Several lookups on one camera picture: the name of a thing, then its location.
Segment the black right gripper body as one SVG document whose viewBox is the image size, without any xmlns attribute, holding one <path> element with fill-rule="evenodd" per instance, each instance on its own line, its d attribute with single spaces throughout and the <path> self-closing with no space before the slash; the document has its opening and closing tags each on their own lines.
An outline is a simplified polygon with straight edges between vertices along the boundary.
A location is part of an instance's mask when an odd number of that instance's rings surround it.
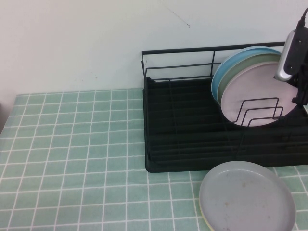
<svg viewBox="0 0 308 231">
<path fill-rule="evenodd" d="M 287 81 L 288 84 L 297 87 L 299 91 L 308 90 L 308 64 L 303 64 L 300 71 Z"/>
</svg>

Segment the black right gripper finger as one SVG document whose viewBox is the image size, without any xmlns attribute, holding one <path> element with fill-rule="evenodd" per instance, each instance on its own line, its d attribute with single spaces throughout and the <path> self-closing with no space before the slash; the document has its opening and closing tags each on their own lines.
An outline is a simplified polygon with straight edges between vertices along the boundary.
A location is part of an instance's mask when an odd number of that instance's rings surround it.
<svg viewBox="0 0 308 231">
<path fill-rule="evenodd" d="M 292 102 L 299 106 L 306 106 L 308 104 L 308 87 L 298 87 L 297 95 L 292 99 Z"/>
</svg>

